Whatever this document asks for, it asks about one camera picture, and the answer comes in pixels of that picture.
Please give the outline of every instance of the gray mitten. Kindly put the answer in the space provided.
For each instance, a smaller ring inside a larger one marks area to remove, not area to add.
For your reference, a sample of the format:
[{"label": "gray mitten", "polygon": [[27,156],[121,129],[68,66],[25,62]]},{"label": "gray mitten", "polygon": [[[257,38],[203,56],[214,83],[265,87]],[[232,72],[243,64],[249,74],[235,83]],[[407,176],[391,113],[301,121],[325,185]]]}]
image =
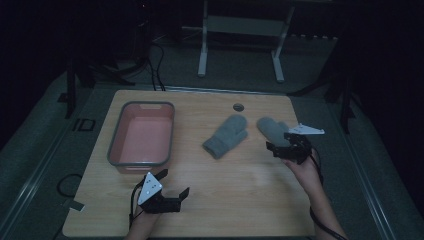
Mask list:
[{"label": "gray mitten", "polygon": [[263,117],[256,123],[259,131],[276,147],[288,147],[290,142],[284,139],[284,133],[289,131],[289,127],[284,122],[276,123],[270,117]]},{"label": "gray mitten", "polygon": [[232,115],[216,130],[211,138],[203,143],[203,148],[215,159],[237,146],[247,137],[246,118],[241,115]]}]

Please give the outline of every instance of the plastic container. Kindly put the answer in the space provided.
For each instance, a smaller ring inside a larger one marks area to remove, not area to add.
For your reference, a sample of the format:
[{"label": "plastic container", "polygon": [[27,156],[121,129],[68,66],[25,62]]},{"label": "plastic container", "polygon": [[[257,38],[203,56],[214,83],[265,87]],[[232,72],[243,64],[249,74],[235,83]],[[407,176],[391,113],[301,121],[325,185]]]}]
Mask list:
[{"label": "plastic container", "polygon": [[150,171],[171,155],[175,108],[169,102],[128,102],[121,111],[108,152],[121,173]]}]

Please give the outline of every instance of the floor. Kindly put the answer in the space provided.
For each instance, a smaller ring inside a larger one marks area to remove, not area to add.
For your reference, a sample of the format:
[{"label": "floor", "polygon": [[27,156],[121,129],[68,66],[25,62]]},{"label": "floor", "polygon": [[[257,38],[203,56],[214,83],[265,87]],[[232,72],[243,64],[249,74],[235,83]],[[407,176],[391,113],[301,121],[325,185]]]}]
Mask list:
[{"label": "floor", "polygon": [[[326,39],[287,39],[281,56],[286,81],[276,83],[270,56],[273,42],[228,35],[211,38],[207,75],[199,78],[199,37],[200,32],[190,29],[182,43],[165,35],[155,39],[160,47],[152,47],[150,58],[166,90],[284,95],[317,79],[335,43]],[[125,67],[132,63],[120,64]],[[151,76],[149,67],[124,76],[136,83],[128,87],[97,75],[93,89],[78,87],[77,108],[70,119],[64,119],[66,104],[57,102],[66,91],[66,75],[52,83],[0,153],[2,239],[67,239],[60,230],[69,210],[69,197],[56,190],[58,182],[66,178],[69,182],[64,190],[76,191],[78,177],[67,176],[83,175],[114,92],[124,88],[153,90]],[[372,123],[352,104],[355,118],[349,121],[351,134],[346,135],[338,125],[339,102],[328,104],[323,100],[327,87],[293,97],[292,101],[299,120],[329,132],[324,140],[311,140],[328,159],[323,170],[326,191],[348,235],[351,239],[420,239],[424,222]],[[78,119],[95,120],[96,127],[93,131],[78,131],[74,128]]]}]

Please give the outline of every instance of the wire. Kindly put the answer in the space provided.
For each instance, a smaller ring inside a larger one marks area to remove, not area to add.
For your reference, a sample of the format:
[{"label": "wire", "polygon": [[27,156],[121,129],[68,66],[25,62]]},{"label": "wire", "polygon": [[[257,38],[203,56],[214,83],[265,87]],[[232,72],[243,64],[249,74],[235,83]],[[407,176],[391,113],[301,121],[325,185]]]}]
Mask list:
[{"label": "wire", "polygon": [[130,228],[132,225],[132,222],[134,221],[134,219],[136,217],[138,217],[143,211],[141,211],[140,213],[138,213],[135,217],[134,217],[134,196],[135,196],[135,192],[137,191],[137,189],[139,189],[141,187],[141,185],[144,183],[144,181],[141,181],[139,183],[137,183],[137,185],[135,185],[132,193],[131,193],[131,201],[130,201],[130,214],[129,214],[129,220],[130,220]]},{"label": "wire", "polygon": [[[68,174],[68,175],[64,176],[62,179],[60,179],[60,180],[59,180],[59,182],[56,184],[56,190],[57,190],[57,192],[58,192],[61,196],[69,197],[69,198],[73,198],[73,197],[75,197],[75,194],[67,194],[67,193],[64,193],[64,192],[62,191],[62,188],[61,188],[62,183],[63,183],[66,179],[68,179],[68,178],[70,178],[70,177],[79,177],[79,178],[81,178],[81,179],[82,179],[82,176],[81,176],[80,174],[77,174],[77,173]],[[56,239],[56,238],[59,236],[59,234],[60,234],[60,232],[62,231],[62,229],[63,229],[63,226],[64,226],[64,225],[65,225],[65,222],[63,222],[63,223],[62,223],[62,225],[60,226],[60,228],[56,231],[56,233],[54,234],[54,236],[53,236],[52,240]]]},{"label": "wire", "polygon": [[[319,152],[318,152],[318,150],[316,149],[316,148],[312,148],[312,150],[315,150],[315,152],[316,152],[316,154],[318,155],[317,157],[318,157],[318,159],[320,159],[320,156],[319,156]],[[314,158],[314,156],[311,154],[310,156],[309,156],[311,159],[312,159],[312,161],[314,162],[314,164],[315,164],[315,167],[316,167],[316,169],[317,169],[317,172],[318,172],[318,176],[319,176],[319,180],[320,180],[320,182],[321,182],[321,184],[324,184],[324,176],[322,175],[322,173],[321,173],[321,164],[320,163],[318,163],[317,162],[317,160]],[[344,238],[342,235],[340,235],[340,234],[338,234],[338,233],[336,233],[335,231],[333,231],[333,230],[331,230],[330,228],[328,228],[327,226],[325,226],[318,218],[317,218],[317,216],[315,215],[315,213],[314,213],[314,211],[312,211],[312,207],[310,207],[309,208],[309,214],[310,214],[310,216],[311,216],[311,218],[312,218],[312,220],[314,221],[314,223],[319,227],[319,228],[321,228],[322,230],[324,230],[326,233],[328,233],[328,234],[330,234],[332,237],[334,237],[335,239],[337,239],[337,240],[346,240],[346,238]]]},{"label": "wire", "polygon": [[75,194],[67,194],[67,193],[63,192],[62,188],[61,188],[62,183],[70,177],[79,177],[80,179],[82,179],[82,176],[79,175],[79,174],[76,174],[76,173],[68,174],[65,177],[63,177],[62,179],[60,179],[60,181],[56,185],[56,190],[60,195],[62,195],[64,197],[73,198],[73,197],[75,197]]},{"label": "wire", "polygon": [[156,77],[161,90],[162,91],[166,91],[165,85],[163,85],[162,80],[160,78],[160,74],[159,74],[159,68],[160,68],[160,66],[162,64],[162,60],[163,60],[163,57],[165,55],[165,52],[164,52],[163,48],[161,46],[159,46],[158,44],[156,44],[156,43],[152,43],[152,46],[159,48],[161,50],[161,53],[162,53],[161,54],[161,57],[159,58],[159,62],[158,62],[158,65],[157,65],[157,68],[156,69],[153,67],[153,64],[152,64],[152,61],[150,60],[150,58],[147,59],[147,63],[150,66],[151,75],[152,75],[152,86],[153,86],[153,90],[156,91],[156,82],[155,82],[155,77]]}]

